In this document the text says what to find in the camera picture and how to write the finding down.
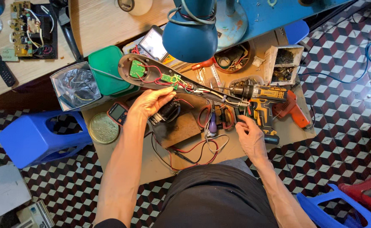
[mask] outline screwdriver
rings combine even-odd
[[[187,69],[187,70],[184,70],[184,71],[182,71],[182,72],[180,72],[180,73],[184,73],[184,72],[187,72],[187,71],[189,71],[189,70],[198,70],[198,69],[201,69],[201,68],[203,68],[203,67],[209,67],[209,66],[211,66],[211,65],[213,65],[213,57],[212,58],[210,58],[210,59],[208,59],[208,60],[206,60],[206,61],[203,61],[203,62],[201,62],[201,63],[198,63],[198,64],[195,64],[195,65],[193,65],[190,69]]]

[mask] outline drill chuck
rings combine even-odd
[[[240,95],[243,98],[248,98],[249,99],[253,95],[254,86],[233,85],[229,88],[229,90],[235,95]]]

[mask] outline checkered tile floor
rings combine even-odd
[[[364,1],[358,1],[322,26],[320,31],[309,34],[304,42],[311,46],[328,24],[345,18],[364,4]],[[303,66],[300,73],[323,72],[346,81],[358,78],[365,67],[364,47],[371,39],[371,16],[365,18],[362,15],[370,13],[354,15],[355,21],[361,23],[344,22],[330,29],[310,53],[304,53],[309,64]],[[371,171],[371,66],[357,83],[343,84],[314,74],[301,77],[301,85],[307,103],[315,108],[315,131],[318,135],[314,139],[268,151],[279,177],[292,193],[301,192],[307,196],[328,192],[327,183],[362,182]],[[27,112],[29,110],[0,111],[0,131]],[[79,126],[71,123],[68,117],[59,117],[56,122],[58,133],[79,130]],[[244,159],[259,178],[249,159]],[[0,145],[0,164],[9,162]],[[43,199],[56,225],[92,227],[103,174],[92,145],[74,157],[25,168],[21,173],[33,195],[32,201]],[[173,179],[139,187],[133,227],[153,225]],[[323,206],[331,216],[344,217],[347,207],[336,205],[344,204],[329,202]]]

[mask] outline digital multimeter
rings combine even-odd
[[[115,102],[115,104],[109,109],[107,115],[118,125],[123,126],[126,121],[126,117],[128,114],[128,107],[121,103]]]

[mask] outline blue table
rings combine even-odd
[[[239,0],[249,20],[246,33],[239,43],[347,2],[350,0],[321,0],[310,7],[304,7],[297,0],[277,0],[277,4],[272,8],[267,0]]]

